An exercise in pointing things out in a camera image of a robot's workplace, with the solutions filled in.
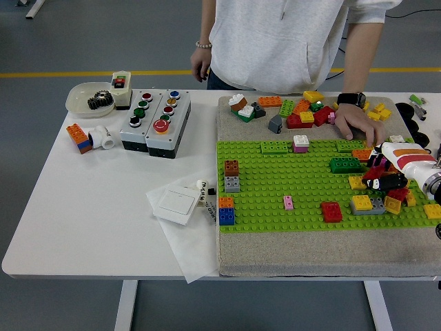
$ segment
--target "yellow lego brick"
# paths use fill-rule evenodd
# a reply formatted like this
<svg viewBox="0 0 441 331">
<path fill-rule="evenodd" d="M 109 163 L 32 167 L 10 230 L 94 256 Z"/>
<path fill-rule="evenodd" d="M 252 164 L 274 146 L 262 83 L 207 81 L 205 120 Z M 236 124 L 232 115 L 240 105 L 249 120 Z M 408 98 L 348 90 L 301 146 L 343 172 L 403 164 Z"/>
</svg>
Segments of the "yellow lego brick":
<svg viewBox="0 0 441 331">
<path fill-rule="evenodd" d="M 435 203 L 433 205 L 424 205 L 423 208 L 428 219 L 441 219 L 441 205 Z"/>
<path fill-rule="evenodd" d="M 380 115 L 380 119 L 382 121 L 385 121 L 392 115 L 392 112 L 389 109 L 385 108 L 385 109 L 380 110 L 378 112 L 378 114 Z"/>
<path fill-rule="evenodd" d="M 363 108 L 363 112 L 367 112 L 367 110 L 369 109 L 369 105 L 370 105 L 371 103 L 369 102 L 369 101 L 366 101 L 365 102 L 365 107 Z"/>
<path fill-rule="evenodd" d="M 302 123 L 314 123 L 314 115 L 312 112 L 301 112 L 300 120 Z"/>
<path fill-rule="evenodd" d="M 374 121 L 378 121 L 380 119 L 380 115 L 375 112 L 368 112 L 367 116 L 369 116 Z"/>
<path fill-rule="evenodd" d="M 400 210 L 401 210 L 401 201 L 386 196 L 384 198 L 384 208 L 388 212 L 391 212 L 392 214 L 398 215 L 398 214 L 400 214 Z"/>
<path fill-rule="evenodd" d="M 351 186 L 351 190 L 366 190 L 367 187 L 364 183 L 362 183 L 362 176 L 349 176 L 349 185 Z"/>
<path fill-rule="evenodd" d="M 322 101 L 325 97 L 323 94 L 317 91 L 304 91 L 303 97 L 310 103 L 315 103 L 317 101 Z"/>
<path fill-rule="evenodd" d="M 416 206 L 416 199 L 415 196 L 413 195 L 412 191 L 408 191 L 407 196 L 406 196 L 406 204 L 407 207 L 415 207 Z"/>
<path fill-rule="evenodd" d="M 352 201 L 356 210 L 371 210 L 373 208 L 371 199 L 367 195 L 354 195 Z"/>
</svg>

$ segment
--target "green lego baseplate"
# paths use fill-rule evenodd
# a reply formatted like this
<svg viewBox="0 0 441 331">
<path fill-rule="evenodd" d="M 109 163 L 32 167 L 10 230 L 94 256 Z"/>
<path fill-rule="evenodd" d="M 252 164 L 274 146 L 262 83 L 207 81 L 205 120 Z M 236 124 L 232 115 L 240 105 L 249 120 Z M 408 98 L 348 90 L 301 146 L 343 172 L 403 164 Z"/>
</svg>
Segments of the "green lego baseplate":
<svg viewBox="0 0 441 331">
<path fill-rule="evenodd" d="M 262 154 L 263 141 L 218 141 L 218 196 L 234 198 L 235 225 L 221 226 L 224 233 L 284 232 L 314 230 L 363 230 L 376 228 L 435 227 L 439 220 L 428 219 L 423 205 L 429 201 L 415 181 L 410 189 L 416 198 L 415 207 L 402 205 L 398 215 L 354 216 L 352 196 L 383 197 L 381 192 L 352 190 L 349 176 L 360 173 L 333 174 L 329 166 L 332 158 L 351 157 L 341 153 L 341 140 L 313 140 L 307 153 L 294 153 L 292 142 L 286 141 L 287 154 Z M 238 160 L 239 193 L 225 193 L 224 162 Z M 293 210 L 285 210 L 283 197 L 292 196 Z M 325 223 L 320 204 L 337 201 L 342 211 L 340 223 Z"/>
</svg>

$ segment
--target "cable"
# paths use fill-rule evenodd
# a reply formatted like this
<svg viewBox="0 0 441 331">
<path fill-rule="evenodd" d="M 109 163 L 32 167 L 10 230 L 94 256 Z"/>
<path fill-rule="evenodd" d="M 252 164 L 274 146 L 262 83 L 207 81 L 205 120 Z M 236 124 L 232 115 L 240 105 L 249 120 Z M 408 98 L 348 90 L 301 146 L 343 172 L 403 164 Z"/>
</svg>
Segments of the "cable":
<svg viewBox="0 0 441 331">
<path fill-rule="evenodd" d="M 424 9 L 424 10 L 417 10 L 416 12 L 411 12 L 409 14 L 403 15 L 403 16 L 389 16 L 386 15 L 386 17 L 389 17 L 390 19 L 402 19 L 403 17 L 415 14 L 417 12 L 437 12 L 437 11 L 441 11 L 441 9 Z"/>
</svg>

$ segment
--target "blue lego brick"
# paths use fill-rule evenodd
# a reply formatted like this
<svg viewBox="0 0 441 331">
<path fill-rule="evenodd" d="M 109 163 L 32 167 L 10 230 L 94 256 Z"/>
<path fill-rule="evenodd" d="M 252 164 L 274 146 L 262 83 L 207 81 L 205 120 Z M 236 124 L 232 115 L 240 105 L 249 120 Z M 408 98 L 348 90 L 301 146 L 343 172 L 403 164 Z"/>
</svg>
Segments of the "blue lego brick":
<svg viewBox="0 0 441 331">
<path fill-rule="evenodd" d="M 219 208 L 219 225 L 234 225 L 233 208 Z"/>
</svg>

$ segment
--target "white table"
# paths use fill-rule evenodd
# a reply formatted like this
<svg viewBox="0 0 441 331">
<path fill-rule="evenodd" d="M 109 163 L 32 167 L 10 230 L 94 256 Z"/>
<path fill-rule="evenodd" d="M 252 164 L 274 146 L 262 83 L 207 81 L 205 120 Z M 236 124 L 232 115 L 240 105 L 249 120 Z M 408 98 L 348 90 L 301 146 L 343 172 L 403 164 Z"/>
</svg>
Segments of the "white table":
<svg viewBox="0 0 441 331">
<path fill-rule="evenodd" d="M 6 252 L 3 271 L 14 278 L 182 279 L 145 193 L 215 166 L 218 99 L 233 94 L 191 91 L 192 113 L 175 159 L 124 150 L 119 129 L 126 111 L 115 110 L 100 119 L 76 119 L 68 114 Z M 395 102 L 408 102 L 410 94 L 367 93 Z M 418 96 L 429 104 L 425 106 L 427 120 L 416 121 L 431 138 L 428 148 L 436 153 L 441 140 L 437 128 L 441 94 Z M 100 124 L 107 127 L 117 141 L 115 147 L 81 155 L 65 131 L 73 123 L 86 132 Z M 217 274 L 205 278 L 219 279 Z M 132 293 L 136 289 L 136 282 L 125 282 L 122 303 L 127 302 L 125 285 Z"/>
</svg>

